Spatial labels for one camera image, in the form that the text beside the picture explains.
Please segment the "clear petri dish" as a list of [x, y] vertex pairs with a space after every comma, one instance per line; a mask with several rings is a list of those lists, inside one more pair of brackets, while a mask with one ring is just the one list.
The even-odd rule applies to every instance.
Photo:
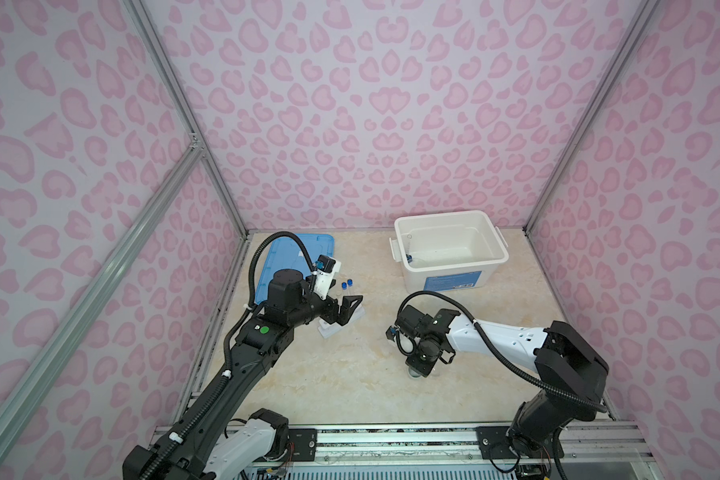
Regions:
[[470, 251], [466, 248], [438, 248], [418, 250], [416, 268], [442, 267], [457, 265], [468, 261]]

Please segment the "blue-based small cylinder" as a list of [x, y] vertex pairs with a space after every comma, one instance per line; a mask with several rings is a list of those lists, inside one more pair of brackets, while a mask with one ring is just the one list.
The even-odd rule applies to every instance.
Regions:
[[411, 235], [406, 235], [403, 238], [403, 244], [404, 244], [405, 259], [406, 259], [407, 264], [411, 267], [415, 267], [416, 261], [418, 258], [416, 242], [413, 240], [413, 237]]

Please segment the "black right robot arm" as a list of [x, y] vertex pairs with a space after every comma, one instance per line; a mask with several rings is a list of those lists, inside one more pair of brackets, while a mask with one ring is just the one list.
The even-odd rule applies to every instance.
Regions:
[[426, 314], [406, 305], [386, 337], [406, 359], [409, 373], [428, 377], [438, 362], [450, 364], [459, 353], [493, 356], [511, 373], [535, 386], [504, 434], [504, 448], [521, 456], [550, 449], [555, 433], [570, 422], [605, 413], [607, 362], [569, 324], [525, 328], [480, 320], [464, 310]]

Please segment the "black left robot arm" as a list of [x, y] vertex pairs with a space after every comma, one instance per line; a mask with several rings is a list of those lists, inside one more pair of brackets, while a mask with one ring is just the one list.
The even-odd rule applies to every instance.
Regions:
[[316, 281], [299, 271], [276, 272], [268, 297], [227, 340], [225, 359], [211, 383], [152, 447], [136, 446], [126, 457], [126, 479], [235, 479], [258, 459], [286, 463], [293, 454], [286, 417], [262, 408], [241, 429], [226, 433], [232, 417], [253, 387], [294, 340], [297, 327], [320, 318], [345, 326], [362, 296], [329, 295], [333, 277]]

